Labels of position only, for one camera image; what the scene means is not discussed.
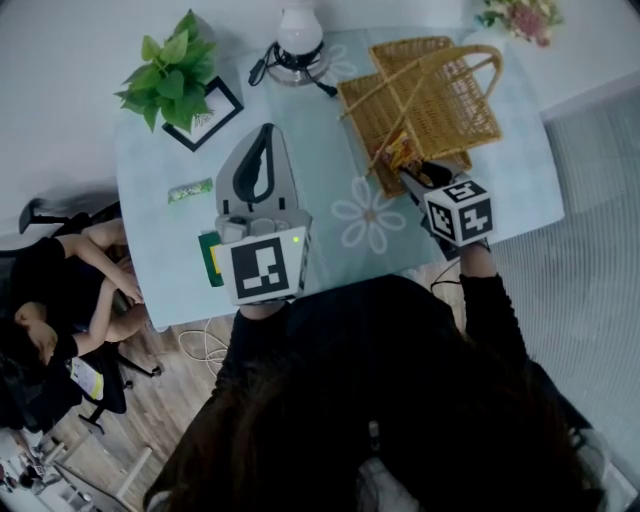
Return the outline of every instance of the wire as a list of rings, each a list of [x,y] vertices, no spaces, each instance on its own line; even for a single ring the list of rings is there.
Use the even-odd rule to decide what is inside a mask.
[[[451,265],[449,265],[446,269],[444,269],[438,277],[436,277],[436,280],[433,283],[431,283],[431,287],[430,287],[431,293],[433,293],[433,287],[438,284],[460,284],[460,281],[440,281],[440,279],[442,279],[442,277],[447,272],[449,272],[449,270],[455,267],[458,263],[460,263],[460,258],[457,258]]]
[[[318,88],[322,89],[330,98],[333,98],[338,94],[338,89],[330,85],[323,84],[309,72],[309,66],[313,66],[320,61],[320,50],[322,50],[323,46],[324,43],[320,43],[320,46],[318,46],[318,48],[313,52],[307,55],[294,57],[285,52],[277,43],[277,41],[272,43],[265,52],[264,56],[260,60],[258,60],[255,66],[253,66],[253,68],[251,69],[249,73],[249,85],[255,87],[260,82],[262,82],[267,69],[273,66],[281,66],[291,71],[299,71],[304,73],[307,78],[311,80],[311,82],[313,82]],[[269,63],[269,59],[272,53],[273,62]]]
[[[188,331],[184,331],[181,332],[178,336],[178,345],[180,345],[180,348],[182,349],[182,352],[184,352],[184,354],[191,359],[192,361],[198,361],[199,363],[206,363],[207,364],[207,368],[209,368],[209,371],[211,372],[211,374],[214,377],[218,377],[218,373],[217,371],[214,371],[213,368],[211,368],[211,364],[210,363],[216,363],[216,364],[222,364],[222,362],[224,361],[224,356],[222,357],[212,357],[214,354],[220,353],[220,352],[226,352],[229,349],[229,345],[223,343],[220,338],[217,338],[216,336],[214,336],[213,334],[207,332],[207,329],[209,328],[209,324],[211,323],[211,320],[213,320],[213,318],[209,318],[209,320],[207,320],[206,325],[204,326],[203,330],[198,330],[198,329],[191,329]],[[184,348],[184,346],[182,345],[182,337],[185,334],[202,334],[202,341],[204,343],[204,358],[200,358],[200,357],[195,357],[194,355],[190,354],[189,352],[187,352],[187,350]],[[212,350],[211,352],[209,352],[209,347],[207,346],[207,336],[210,338],[213,338],[215,341],[217,341],[218,343],[220,343],[220,345],[222,345],[224,348],[218,348],[216,350]]]

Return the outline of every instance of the white wall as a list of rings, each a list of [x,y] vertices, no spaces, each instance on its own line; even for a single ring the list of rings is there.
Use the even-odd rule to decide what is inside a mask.
[[[7,0],[0,7],[0,249],[34,196],[115,190],[112,93],[140,64],[144,34],[162,39],[192,7],[222,54],[264,47],[283,0]],[[325,30],[458,26],[467,1],[318,0]],[[640,69],[640,22],[626,0],[561,0],[554,47],[516,45],[543,108]]]
[[[538,49],[514,42],[525,64],[542,111],[559,111],[565,103],[625,79],[640,84],[640,16],[628,0],[559,0],[566,23],[554,32],[552,45]]]

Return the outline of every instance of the basket handle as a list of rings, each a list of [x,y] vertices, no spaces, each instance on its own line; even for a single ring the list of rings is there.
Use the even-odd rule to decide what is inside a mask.
[[[409,107],[411,106],[413,101],[416,99],[416,97],[418,95],[418,91],[422,88],[422,85],[424,84],[426,79],[427,79],[426,75],[423,75],[422,77],[420,77],[420,80],[418,80],[418,83],[416,84],[415,88],[413,89],[413,92],[411,93],[411,96],[409,96],[409,99],[407,100],[406,105],[404,105],[404,106],[402,106],[400,108],[400,115],[398,116],[398,119],[396,119],[396,122],[391,127],[391,129],[389,130],[389,133],[387,133],[387,136],[384,138],[384,141],[382,142],[382,144],[380,144],[380,147],[376,151],[376,154],[374,155],[373,160],[371,160],[371,163],[369,164],[369,172],[371,172],[373,170],[373,168],[375,167],[375,165],[378,163],[378,160],[382,156],[382,152],[389,145],[389,142],[391,142],[391,137],[393,136],[393,134],[398,131],[398,128],[400,128],[400,125],[402,124],[402,121],[404,121],[404,118],[407,115],[407,110],[409,109]]]
[[[379,93],[382,89],[385,89],[386,87],[388,87],[391,82],[393,82],[394,80],[397,80],[402,75],[404,75],[407,71],[417,67],[419,64],[420,64],[420,59],[416,59],[413,62],[407,64],[397,73],[391,75],[389,78],[385,78],[380,84],[376,85],[367,94],[365,94],[364,96],[361,96],[352,105],[350,105],[342,114],[338,116],[338,120],[351,114],[351,112],[357,109],[360,105],[362,105],[365,101],[367,101],[371,96]]]
[[[488,64],[493,64],[495,69],[495,73],[493,75],[493,79],[487,87],[486,92],[484,93],[485,100],[489,99],[489,96],[493,93],[493,90],[500,80],[502,73],[504,72],[504,63],[502,59],[502,54],[500,50],[495,48],[494,46],[489,46],[485,44],[475,44],[470,46],[454,46],[452,48],[444,48],[442,50],[438,50],[437,52],[431,53],[429,55],[425,55],[420,58],[420,67],[425,74],[432,73],[437,71],[438,68],[442,67],[445,63],[450,62],[452,60],[459,60],[467,55],[473,55],[475,53],[486,53],[489,55],[486,59],[479,62],[478,64],[470,67],[466,73],[475,73],[479,69],[485,67]],[[452,78],[449,82],[451,83],[453,80],[458,78],[460,75]]]

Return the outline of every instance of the paper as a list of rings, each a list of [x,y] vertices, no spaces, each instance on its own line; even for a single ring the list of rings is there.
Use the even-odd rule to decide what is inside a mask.
[[[104,377],[78,357],[71,360],[71,380],[93,400],[102,400]]]

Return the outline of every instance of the white flower pattern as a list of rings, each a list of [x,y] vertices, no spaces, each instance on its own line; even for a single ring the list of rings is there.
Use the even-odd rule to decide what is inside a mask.
[[[349,61],[343,60],[347,55],[347,47],[343,44],[334,44],[327,53],[329,54],[329,69],[322,77],[323,82],[336,85],[345,78],[356,76],[358,70]]]
[[[371,250],[378,255],[384,254],[388,242],[383,228],[402,231],[407,225],[407,220],[398,212],[387,211],[394,199],[382,197],[381,190],[372,197],[371,187],[366,178],[354,178],[351,182],[351,193],[354,201],[338,199],[331,205],[331,213],[335,217],[351,221],[342,233],[342,245],[347,248],[355,247],[366,234]]]

